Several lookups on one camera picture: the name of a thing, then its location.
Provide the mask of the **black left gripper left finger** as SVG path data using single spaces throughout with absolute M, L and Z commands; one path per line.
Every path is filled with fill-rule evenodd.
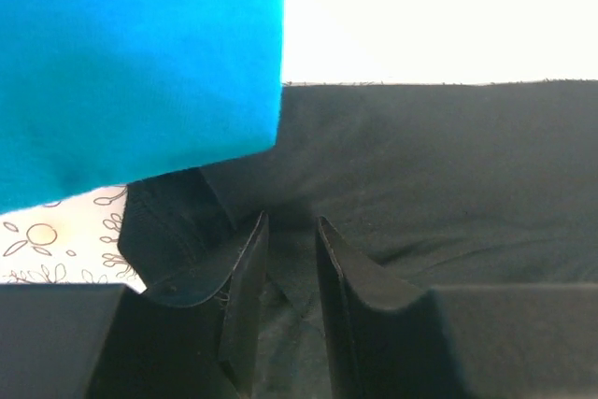
M 248 398 L 268 218 L 144 293 L 124 284 L 5 284 L 5 398 Z

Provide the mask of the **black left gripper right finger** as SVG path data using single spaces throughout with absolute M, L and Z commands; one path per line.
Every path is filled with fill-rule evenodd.
M 452 285 L 394 277 L 319 219 L 336 398 L 593 398 L 593 284 Z

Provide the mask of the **black t shirt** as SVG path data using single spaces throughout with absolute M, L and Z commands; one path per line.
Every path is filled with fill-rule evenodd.
M 597 279 L 597 85 L 307 86 L 268 152 L 138 181 L 118 248 L 149 288 L 269 217 L 258 398 L 327 398 L 315 221 L 421 286 Z

